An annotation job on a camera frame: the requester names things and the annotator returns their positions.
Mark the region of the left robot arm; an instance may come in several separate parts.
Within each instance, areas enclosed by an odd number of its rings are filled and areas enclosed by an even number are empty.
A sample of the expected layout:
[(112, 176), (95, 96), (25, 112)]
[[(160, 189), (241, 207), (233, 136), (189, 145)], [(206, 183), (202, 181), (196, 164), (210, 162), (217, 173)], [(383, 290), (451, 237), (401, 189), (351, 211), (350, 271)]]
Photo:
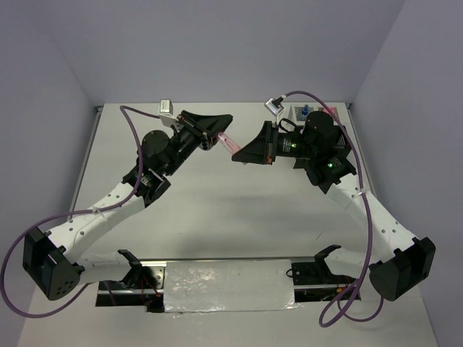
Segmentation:
[(232, 123), (230, 114), (203, 116), (182, 111), (163, 130), (136, 139), (135, 167), (104, 198), (59, 226), (42, 231), (32, 228), (25, 235), (23, 267), (46, 298), (56, 301), (77, 285), (98, 280), (101, 270), (109, 280), (125, 288), (137, 286), (143, 266), (129, 251), (120, 249), (110, 260), (92, 260), (87, 250), (111, 229), (144, 211), (171, 186), (168, 176), (200, 148), (210, 150), (217, 136)]

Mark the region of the blue cap clear bottle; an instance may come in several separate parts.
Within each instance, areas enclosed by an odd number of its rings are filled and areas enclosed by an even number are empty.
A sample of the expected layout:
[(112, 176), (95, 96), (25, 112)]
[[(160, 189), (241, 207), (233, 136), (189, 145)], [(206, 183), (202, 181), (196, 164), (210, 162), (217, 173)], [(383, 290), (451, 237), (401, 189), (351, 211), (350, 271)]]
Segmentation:
[(300, 121), (305, 121), (307, 115), (309, 114), (310, 107), (309, 105), (305, 105), (304, 108), (300, 112)]

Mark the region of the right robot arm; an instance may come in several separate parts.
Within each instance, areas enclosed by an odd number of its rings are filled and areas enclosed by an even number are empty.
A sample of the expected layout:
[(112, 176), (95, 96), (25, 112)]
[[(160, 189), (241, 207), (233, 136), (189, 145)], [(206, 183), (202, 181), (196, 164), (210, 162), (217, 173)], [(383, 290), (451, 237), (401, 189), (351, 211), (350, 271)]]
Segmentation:
[(234, 153), (234, 162), (271, 165), (278, 157), (293, 158), (294, 168), (305, 171), (310, 183), (345, 210), (373, 240), (368, 250), (378, 261), (369, 263), (369, 279), (387, 301), (400, 296), (425, 280), (436, 253), (428, 238), (418, 238), (401, 226), (367, 189), (360, 165), (350, 163), (354, 148), (347, 131), (325, 111), (312, 111), (304, 124), (289, 119), (265, 121), (255, 139)]

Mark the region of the pink cap glue bottle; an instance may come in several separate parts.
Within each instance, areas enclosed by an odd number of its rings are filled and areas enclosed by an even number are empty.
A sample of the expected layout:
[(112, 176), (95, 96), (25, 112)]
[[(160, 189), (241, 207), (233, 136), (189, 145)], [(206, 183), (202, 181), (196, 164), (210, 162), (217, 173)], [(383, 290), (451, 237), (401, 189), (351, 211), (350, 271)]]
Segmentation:
[(334, 107), (324, 108), (323, 111), (327, 114), (334, 114), (336, 116), (336, 109)]

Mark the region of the pink highlighter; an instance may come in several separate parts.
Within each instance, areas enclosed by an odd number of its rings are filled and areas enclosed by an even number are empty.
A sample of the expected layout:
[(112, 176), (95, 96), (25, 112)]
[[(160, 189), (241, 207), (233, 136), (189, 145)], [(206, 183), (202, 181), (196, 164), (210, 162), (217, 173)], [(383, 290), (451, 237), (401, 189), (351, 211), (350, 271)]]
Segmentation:
[(216, 139), (233, 155), (241, 150), (241, 147), (224, 132), (220, 132)]

